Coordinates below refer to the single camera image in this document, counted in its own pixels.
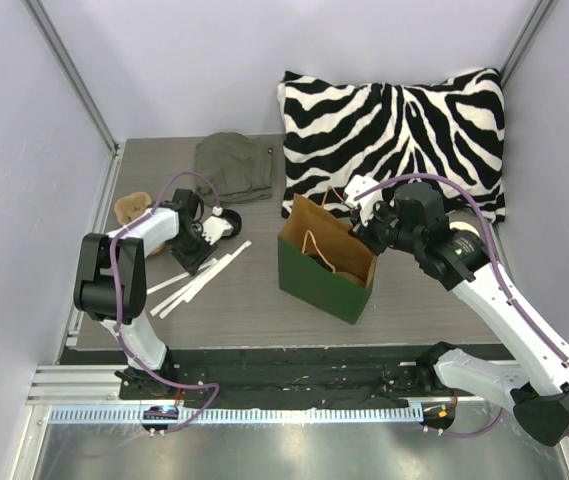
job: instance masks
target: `brown plush toy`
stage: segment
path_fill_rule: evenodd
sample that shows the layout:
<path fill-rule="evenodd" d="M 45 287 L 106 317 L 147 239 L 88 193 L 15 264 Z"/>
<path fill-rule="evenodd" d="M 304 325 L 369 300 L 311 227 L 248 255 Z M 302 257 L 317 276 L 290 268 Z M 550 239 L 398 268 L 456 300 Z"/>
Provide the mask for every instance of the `brown plush toy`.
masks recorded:
<path fill-rule="evenodd" d="M 122 226 L 128 225 L 133 220 L 142 216 L 146 208 L 149 207 L 151 203 L 153 203 L 151 196 L 146 192 L 135 192 L 120 198 L 113 206 L 115 216 L 117 217 L 117 223 Z M 164 244 L 161 244 L 151 252 L 151 255 L 161 252 L 163 248 Z"/>

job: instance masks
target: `black and white striped pillow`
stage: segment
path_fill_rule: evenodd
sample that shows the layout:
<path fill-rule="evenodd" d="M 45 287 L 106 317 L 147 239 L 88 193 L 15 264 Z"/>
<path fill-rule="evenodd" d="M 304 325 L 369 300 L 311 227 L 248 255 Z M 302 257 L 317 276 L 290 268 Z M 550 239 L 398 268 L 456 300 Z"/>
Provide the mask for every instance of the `black and white striped pillow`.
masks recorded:
<path fill-rule="evenodd" d="M 504 98 L 500 75 L 484 69 L 438 85 L 367 83 L 333 86 L 286 72 L 278 86 L 286 139 L 286 191 L 320 203 L 328 187 L 338 192 L 354 175 L 378 181 L 405 173 L 434 173 L 462 185 L 492 222 L 504 220 L 502 151 Z M 465 208 L 446 185 L 447 211 Z M 388 201 L 394 188 L 384 192 Z M 337 198 L 327 208 L 348 214 Z"/>

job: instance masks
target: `folded cloth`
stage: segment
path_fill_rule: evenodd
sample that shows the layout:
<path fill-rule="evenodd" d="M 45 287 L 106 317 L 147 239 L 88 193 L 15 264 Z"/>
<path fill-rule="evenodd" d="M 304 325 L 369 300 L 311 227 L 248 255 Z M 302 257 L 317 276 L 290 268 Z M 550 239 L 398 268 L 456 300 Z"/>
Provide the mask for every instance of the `folded cloth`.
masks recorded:
<path fill-rule="evenodd" d="M 245 203 L 272 196 L 271 145 L 239 133 L 215 133 L 195 151 L 195 171 L 215 186 L 222 204 Z M 196 181 L 196 193 L 206 205 L 215 204 L 211 187 Z"/>

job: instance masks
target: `black round object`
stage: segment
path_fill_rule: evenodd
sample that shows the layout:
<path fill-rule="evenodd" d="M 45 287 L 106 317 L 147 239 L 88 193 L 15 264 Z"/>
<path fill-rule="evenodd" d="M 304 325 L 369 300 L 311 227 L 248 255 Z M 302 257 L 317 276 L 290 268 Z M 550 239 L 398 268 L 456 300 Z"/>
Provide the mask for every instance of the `black round object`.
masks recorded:
<path fill-rule="evenodd" d="M 229 233 L 228 235 L 224 235 L 224 238 L 233 238 L 242 231 L 242 217 L 240 217 L 240 214 L 237 213 L 235 210 L 230 210 L 228 208 L 225 208 L 224 210 L 222 210 L 220 218 L 226 220 L 233 227 L 231 233 Z"/>

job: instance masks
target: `zebra print pillow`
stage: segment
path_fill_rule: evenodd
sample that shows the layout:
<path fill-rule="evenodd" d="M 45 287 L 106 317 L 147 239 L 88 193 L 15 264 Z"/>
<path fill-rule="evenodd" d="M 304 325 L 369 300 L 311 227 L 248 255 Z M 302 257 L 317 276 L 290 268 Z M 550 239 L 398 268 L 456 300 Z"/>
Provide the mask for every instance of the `zebra print pillow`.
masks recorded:
<path fill-rule="evenodd" d="M 497 70 L 415 86 L 333 86 L 286 72 L 278 100 L 286 129 L 283 217 L 295 193 L 320 203 L 328 187 L 341 193 L 354 175 L 382 181 L 422 172 L 459 183 L 487 219 L 504 220 L 504 99 Z M 447 211 L 466 207 L 451 187 L 432 185 Z M 385 190 L 387 201 L 393 191 Z M 329 199 L 328 210 L 348 215 L 336 197 Z"/>

